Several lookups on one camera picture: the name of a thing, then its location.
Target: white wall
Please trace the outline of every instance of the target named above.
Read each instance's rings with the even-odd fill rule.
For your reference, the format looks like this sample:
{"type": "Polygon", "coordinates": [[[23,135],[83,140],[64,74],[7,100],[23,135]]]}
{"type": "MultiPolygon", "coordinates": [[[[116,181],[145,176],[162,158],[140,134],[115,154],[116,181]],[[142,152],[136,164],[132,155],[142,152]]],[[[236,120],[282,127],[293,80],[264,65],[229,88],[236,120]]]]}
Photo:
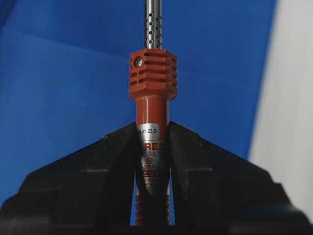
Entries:
{"type": "Polygon", "coordinates": [[[313,1],[280,0],[250,160],[313,222],[313,1]]]}

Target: metal tube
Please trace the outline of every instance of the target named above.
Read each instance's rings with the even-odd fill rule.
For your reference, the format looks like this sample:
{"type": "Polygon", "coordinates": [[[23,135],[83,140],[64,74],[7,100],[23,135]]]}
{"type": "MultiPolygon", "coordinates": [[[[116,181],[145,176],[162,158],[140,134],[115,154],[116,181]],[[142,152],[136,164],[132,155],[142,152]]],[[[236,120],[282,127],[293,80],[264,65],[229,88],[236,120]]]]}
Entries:
{"type": "Polygon", "coordinates": [[[146,0],[144,47],[161,49],[162,41],[162,0],[146,0]]]}

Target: metal shaft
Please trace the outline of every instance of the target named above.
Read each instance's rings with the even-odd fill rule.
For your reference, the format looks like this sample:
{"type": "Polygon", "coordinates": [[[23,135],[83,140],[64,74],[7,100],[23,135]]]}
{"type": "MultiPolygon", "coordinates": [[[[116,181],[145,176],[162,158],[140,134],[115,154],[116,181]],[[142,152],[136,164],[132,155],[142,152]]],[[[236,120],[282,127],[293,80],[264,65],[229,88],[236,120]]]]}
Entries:
{"type": "Polygon", "coordinates": [[[162,0],[146,0],[144,47],[161,49],[162,41],[162,0]]]}

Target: ventilation hole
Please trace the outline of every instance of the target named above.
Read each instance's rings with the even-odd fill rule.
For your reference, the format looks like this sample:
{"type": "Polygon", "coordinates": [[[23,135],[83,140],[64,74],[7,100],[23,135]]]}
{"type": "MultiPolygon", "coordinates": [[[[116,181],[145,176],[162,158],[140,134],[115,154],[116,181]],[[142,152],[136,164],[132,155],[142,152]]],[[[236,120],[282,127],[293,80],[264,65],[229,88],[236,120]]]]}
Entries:
{"type": "Polygon", "coordinates": [[[130,86],[133,86],[133,85],[135,85],[137,83],[137,81],[132,81],[129,85],[130,86]]]}
{"type": "Polygon", "coordinates": [[[162,78],[152,78],[152,77],[145,77],[145,78],[141,78],[138,82],[139,83],[143,83],[145,81],[151,81],[151,82],[168,82],[166,79],[162,79],[162,78]]]}
{"type": "Polygon", "coordinates": [[[137,75],[137,72],[133,72],[132,74],[131,74],[131,77],[135,77],[137,75]]]}
{"type": "Polygon", "coordinates": [[[162,61],[154,61],[154,60],[146,60],[144,62],[145,65],[169,65],[167,62],[162,62],[162,61]]]}
{"type": "Polygon", "coordinates": [[[170,71],[167,70],[141,70],[139,71],[139,75],[143,74],[143,73],[159,73],[159,74],[171,74],[170,71]]]}
{"type": "Polygon", "coordinates": [[[167,57],[167,55],[164,55],[164,54],[159,54],[159,53],[150,53],[150,52],[145,52],[143,54],[144,56],[156,56],[156,57],[167,57]]]}

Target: red logo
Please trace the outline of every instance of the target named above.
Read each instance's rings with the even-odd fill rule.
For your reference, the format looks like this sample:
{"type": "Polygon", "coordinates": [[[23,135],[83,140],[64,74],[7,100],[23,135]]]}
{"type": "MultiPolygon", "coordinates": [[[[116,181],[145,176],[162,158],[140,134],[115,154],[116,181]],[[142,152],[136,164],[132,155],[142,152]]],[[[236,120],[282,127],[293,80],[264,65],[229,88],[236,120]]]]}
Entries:
{"type": "Polygon", "coordinates": [[[153,159],[152,159],[152,158],[150,158],[150,157],[147,157],[147,158],[146,158],[146,163],[147,163],[147,164],[151,164],[151,163],[152,163],[152,161],[153,161],[153,159]]]}

